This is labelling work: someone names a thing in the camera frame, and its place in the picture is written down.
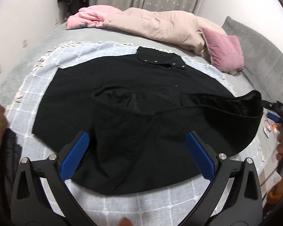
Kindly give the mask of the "person's right hand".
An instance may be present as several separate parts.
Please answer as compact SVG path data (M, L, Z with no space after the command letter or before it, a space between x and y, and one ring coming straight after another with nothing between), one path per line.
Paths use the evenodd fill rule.
M277 147L276 147L276 159L277 161L281 161L283 158L283 146L282 146L282 134L279 133L277 136Z

